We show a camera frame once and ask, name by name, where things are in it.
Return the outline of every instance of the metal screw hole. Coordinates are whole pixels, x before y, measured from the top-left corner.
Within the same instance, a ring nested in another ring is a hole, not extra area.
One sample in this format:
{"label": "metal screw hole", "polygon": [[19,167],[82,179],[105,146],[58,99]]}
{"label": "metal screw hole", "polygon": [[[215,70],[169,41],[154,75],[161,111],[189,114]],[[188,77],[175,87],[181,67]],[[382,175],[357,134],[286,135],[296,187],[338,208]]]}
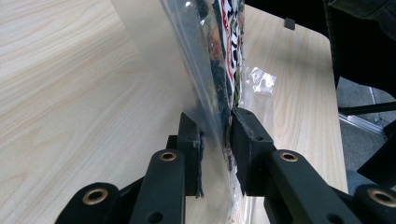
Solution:
{"label": "metal screw hole", "polygon": [[284,152],[280,154],[280,158],[284,161],[297,161],[298,158],[289,152]]}
{"label": "metal screw hole", "polygon": [[177,155],[173,152],[164,152],[163,154],[161,154],[160,160],[173,161],[176,157],[177,157]]}
{"label": "metal screw hole", "polygon": [[387,207],[396,207],[396,198],[392,195],[379,189],[369,189],[368,192],[370,198],[372,198],[377,203]]}
{"label": "metal screw hole", "polygon": [[108,195],[106,189],[90,189],[85,193],[82,201],[87,205],[101,203]]}

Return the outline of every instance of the black metal bracket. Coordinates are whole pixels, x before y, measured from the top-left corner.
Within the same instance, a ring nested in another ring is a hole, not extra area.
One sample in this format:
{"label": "black metal bracket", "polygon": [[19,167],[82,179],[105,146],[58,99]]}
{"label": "black metal bracket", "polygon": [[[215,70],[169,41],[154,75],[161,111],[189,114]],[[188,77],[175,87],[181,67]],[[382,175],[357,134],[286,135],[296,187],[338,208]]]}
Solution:
{"label": "black metal bracket", "polygon": [[[271,223],[396,223],[396,193],[360,186],[350,196],[326,184],[309,162],[274,142],[250,111],[234,108],[231,143],[243,193],[265,197]],[[56,223],[184,223],[185,197],[203,196],[203,134],[185,114],[146,175],[122,190],[107,183],[79,190]]]}
{"label": "black metal bracket", "polygon": [[362,105],[353,107],[339,107],[338,112],[348,115],[361,115],[370,113],[380,113],[396,110],[396,102],[376,104],[376,105]]}

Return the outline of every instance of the plastic bag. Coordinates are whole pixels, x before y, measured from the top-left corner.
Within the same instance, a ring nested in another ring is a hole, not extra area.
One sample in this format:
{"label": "plastic bag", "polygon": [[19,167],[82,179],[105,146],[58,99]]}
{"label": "plastic bag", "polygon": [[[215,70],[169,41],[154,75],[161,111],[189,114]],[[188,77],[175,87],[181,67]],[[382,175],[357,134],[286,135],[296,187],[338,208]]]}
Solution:
{"label": "plastic bag", "polygon": [[231,6],[226,2],[113,0],[140,55],[161,74],[163,87],[205,132],[205,197],[187,198],[188,223],[224,223],[230,209],[223,134],[240,89],[242,30],[236,28],[243,18],[239,16],[242,7],[238,14],[243,1],[233,1]]}
{"label": "plastic bag", "polygon": [[276,77],[257,67],[246,67],[242,77],[241,107],[253,112],[274,139],[274,98]]}

